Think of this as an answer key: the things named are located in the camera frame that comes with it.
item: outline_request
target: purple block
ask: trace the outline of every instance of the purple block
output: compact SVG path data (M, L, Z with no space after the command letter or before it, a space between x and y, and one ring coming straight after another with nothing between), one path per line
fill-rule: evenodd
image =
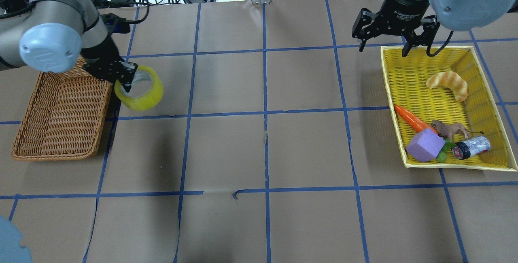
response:
M437 157L446 141L427 128L418 132L407 145L407 152L420 162L428 162Z

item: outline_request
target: tape roll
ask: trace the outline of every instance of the tape roll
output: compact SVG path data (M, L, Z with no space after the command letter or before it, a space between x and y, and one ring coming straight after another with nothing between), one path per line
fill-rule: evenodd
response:
M153 69L148 66L138 66L133 78L132 86L142 81L150 81L151 88L144 94L131 97L126 93L121 83L117 80L115 82L115 95L126 105L129 109L144 111L150 110L155 105L159 104L163 97L163 84Z

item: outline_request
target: croissant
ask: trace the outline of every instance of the croissant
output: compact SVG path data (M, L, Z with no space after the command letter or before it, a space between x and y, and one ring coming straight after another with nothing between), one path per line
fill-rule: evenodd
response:
M468 83L453 71L440 72L426 81L426 87L444 86L452 90L457 102L463 102L468 97Z

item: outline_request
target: toy carrot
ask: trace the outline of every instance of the toy carrot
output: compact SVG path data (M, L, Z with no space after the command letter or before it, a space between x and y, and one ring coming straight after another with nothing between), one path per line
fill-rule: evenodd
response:
M416 115L414 115L409 110L402 108L401 106L394 105L394 109L396 112L416 131L420 132L426 128L431 129L433 132L437 133L437 131L429 126L424 121L420 120Z

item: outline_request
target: yellow wicker tray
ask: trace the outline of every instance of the yellow wicker tray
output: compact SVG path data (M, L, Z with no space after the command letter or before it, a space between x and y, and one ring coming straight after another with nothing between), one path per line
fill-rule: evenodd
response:
M518 171L509 139L474 48L446 47L437 56L428 57L426 49L420 47L413 49L406 58L401 56L402 49L403 47L381 47L381 63L394 129L405 167ZM448 88L426 87L429 77L448 70L456 72L468 83L468 98L462 103L455 101ZM416 132L396 114L394 104L410 110L426 123L438 119L444 123L462 123L475 132L483 131L491 142L491 150L466 160L458 160L447 153L444 163L437 160L421 163L405 151L405 146ZM461 138L462 136L456 134L454 142Z
M40 73L15 138L15 160L79 160L97 153L112 85L82 69Z

